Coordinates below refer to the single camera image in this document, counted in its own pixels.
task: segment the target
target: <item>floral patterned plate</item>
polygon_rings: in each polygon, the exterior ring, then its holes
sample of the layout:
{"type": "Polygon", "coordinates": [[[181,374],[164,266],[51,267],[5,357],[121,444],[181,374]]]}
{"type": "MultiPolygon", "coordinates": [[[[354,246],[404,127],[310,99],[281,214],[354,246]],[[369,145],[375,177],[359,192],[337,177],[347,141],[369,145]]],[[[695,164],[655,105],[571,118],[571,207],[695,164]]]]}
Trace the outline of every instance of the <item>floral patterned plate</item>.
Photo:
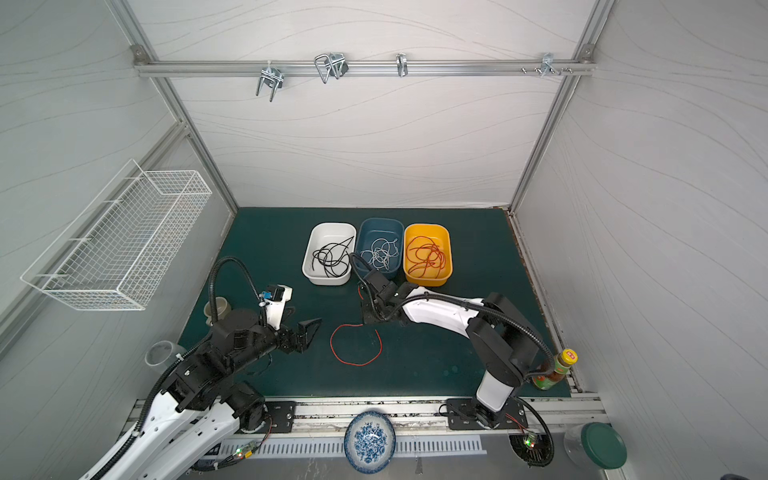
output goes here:
{"type": "Polygon", "coordinates": [[[346,428],[344,453],[358,472],[381,472],[395,453],[392,423],[378,412],[361,413],[346,428]]]}

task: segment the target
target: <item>sauce bottle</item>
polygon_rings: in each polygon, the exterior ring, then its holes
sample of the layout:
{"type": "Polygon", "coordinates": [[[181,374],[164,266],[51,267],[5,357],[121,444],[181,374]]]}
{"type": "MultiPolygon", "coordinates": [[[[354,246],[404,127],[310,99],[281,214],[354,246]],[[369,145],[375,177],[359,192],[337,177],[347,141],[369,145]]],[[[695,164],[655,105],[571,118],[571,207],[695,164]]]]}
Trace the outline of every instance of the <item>sauce bottle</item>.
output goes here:
{"type": "Polygon", "coordinates": [[[565,378],[571,367],[578,360],[578,355],[571,349],[563,350],[563,353],[554,358],[554,372],[549,375],[533,377],[532,382],[539,390],[549,390],[552,386],[565,378]]]}

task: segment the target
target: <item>white wire mesh basket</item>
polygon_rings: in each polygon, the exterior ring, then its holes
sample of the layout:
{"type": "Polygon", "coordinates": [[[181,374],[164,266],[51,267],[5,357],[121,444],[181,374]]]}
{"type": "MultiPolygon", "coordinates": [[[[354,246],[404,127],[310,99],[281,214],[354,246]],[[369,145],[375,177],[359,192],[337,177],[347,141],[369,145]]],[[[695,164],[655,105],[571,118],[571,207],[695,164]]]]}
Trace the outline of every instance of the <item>white wire mesh basket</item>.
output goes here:
{"type": "Polygon", "coordinates": [[[195,170],[148,171],[133,161],[129,165],[138,173],[125,177],[124,168],[112,179],[120,193],[101,202],[105,205],[96,220],[84,226],[99,196],[24,272],[22,281],[75,310],[144,310],[205,207],[210,188],[195,170]]]}

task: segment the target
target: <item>green lid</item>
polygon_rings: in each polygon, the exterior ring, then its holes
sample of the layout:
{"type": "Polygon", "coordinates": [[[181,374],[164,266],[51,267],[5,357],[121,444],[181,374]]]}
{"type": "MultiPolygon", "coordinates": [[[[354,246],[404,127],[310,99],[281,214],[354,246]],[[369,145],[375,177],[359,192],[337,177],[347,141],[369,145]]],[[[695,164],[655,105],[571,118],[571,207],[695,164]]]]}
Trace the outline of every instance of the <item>green lid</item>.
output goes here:
{"type": "Polygon", "coordinates": [[[627,461],[627,446],[616,430],[605,423],[588,423],[581,430],[587,456],[600,468],[621,468],[627,461]]]}

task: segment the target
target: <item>green mat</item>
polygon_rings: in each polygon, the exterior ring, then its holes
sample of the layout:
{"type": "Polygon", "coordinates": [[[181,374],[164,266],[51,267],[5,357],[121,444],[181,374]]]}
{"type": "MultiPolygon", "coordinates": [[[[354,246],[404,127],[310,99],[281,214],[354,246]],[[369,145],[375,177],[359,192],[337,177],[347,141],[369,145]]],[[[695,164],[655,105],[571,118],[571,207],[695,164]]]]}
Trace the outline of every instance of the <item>green mat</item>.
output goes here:
{"type": "MultiPolygon", "coordinates": [[[[357,282],[342,286],[316,286],[301,272],[310,231],[322,222],[345,222],[359,228],[369,217],[411,223],[438,223],[451,235],[453,275],[433,290],[463,297],[486,297],[490,292],[507,296],[538,329],[550,347],[548,331],[518,255],[505,212],[499,209],[336,209],[336,208],[242,208],[237,214],[220,257],[240,258],[257,287],[269,283],[293,287],[289,305],[296,307],[289,326],[323,318],[311,348],[305,353],[272,353],[250,366],[242,375],[265,396],[473,396],[483,376],[483,366],[464,336],[432,325],[399,323],[339,330],[333,346],[347,362],[365,363],[379,351],[379,331],[384,345],[381,356],[358,367],[340,363],[331,353],[329,339],[342,323],[361,323],[357,282]]],[[[405,281],[402,269],[395,280],[405,281]]],[[[217,295],[233,308],[257,306],[253,294],[232,263],[225,265],[217,282],[217,295]]],[[[191,347],[208,331],[203,315],[205,289],[181,335],[180,344],[191,347]]],[[[570,396],[561,382],[548,392],[524,387],[523,396],[570,396]]]]}

